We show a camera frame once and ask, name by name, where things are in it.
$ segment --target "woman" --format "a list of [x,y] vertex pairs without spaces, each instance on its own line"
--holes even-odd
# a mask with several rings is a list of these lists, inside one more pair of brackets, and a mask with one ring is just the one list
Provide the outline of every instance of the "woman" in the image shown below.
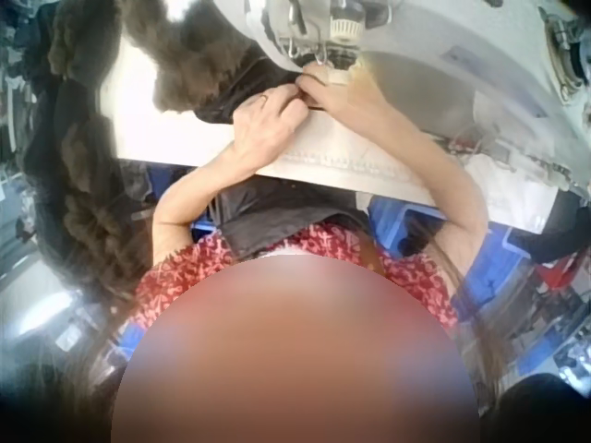
[[[370,74],[357,71],[345,88],[325,84],[325,68],[309,66],[296,85],[246,101],[234,115],[234,143],[166,192],[153,219],[154,268],[137,291],[134,320],[142,328],[217,271],[294,253],[365,266],[407,290],[445,327],[457,321],[450,299],[487,233],[484,198],[457,163],[386,102]],[[423,253],[393,261],[375,246],[352,193],[254,177],[281,156],[306,121],[302,92],[422,180],[448,220]],[[218,231],[194,244],[189,225],[209,205]]]

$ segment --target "sewing machine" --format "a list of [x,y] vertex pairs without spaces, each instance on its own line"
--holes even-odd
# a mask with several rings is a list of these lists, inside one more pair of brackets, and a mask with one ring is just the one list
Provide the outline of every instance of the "sewing machine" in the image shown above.
[[[588,34],[558,0],[214,1],[285,69],[316,60],[343,73],[361,57],[389,101],[463,162],[492,221],[539,233],[559,188],[588,196]],[[124,35],[100,94],[117,155],[209,162],[233,128],[160,113],[155,79],[154,63]],[[323,112],[259,173],[432,204],[403,165]]]
[[277,65],[347,70],[363,54],[392,104],[451,152],[588,196],[591,32],[558,1],[491,3],[216,0]]

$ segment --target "woman's right hand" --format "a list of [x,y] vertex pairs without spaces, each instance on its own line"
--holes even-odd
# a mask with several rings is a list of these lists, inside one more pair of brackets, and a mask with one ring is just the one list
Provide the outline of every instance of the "woman's right hand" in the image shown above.
[[304,69],[296,84],[334,119],[360,136],[377,142],[392,131],[416,130],[384,98],[371,73],[363,67],[351,68],[346,86],[329,82],[329,68],[312,64]]

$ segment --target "red patterned top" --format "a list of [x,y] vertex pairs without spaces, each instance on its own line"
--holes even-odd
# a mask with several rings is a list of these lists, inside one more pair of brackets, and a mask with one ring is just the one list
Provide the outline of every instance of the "red patterned top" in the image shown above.
[[[269,248],[297,247],[310,254],[361,265],[359,238],[328,223],[313,224]],[[446,328],[457,322],[450,296],[437,265],[425,254],[393,260],[380,251],[386,278],[405,289]],[[201,238],[150,270],[136,291],[139,309],[132,321],[149,328],[176,298],[195,284],[233,264],[230,249],[219,232]]]

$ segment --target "woman's left hand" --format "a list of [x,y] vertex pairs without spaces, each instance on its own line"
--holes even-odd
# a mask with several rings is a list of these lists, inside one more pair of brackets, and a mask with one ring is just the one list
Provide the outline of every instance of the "woman's left hand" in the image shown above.
[[234,112],[235,140],[219,160],[245,180],[275,162],[308,117],[296,85],[283,85],[251,97]]

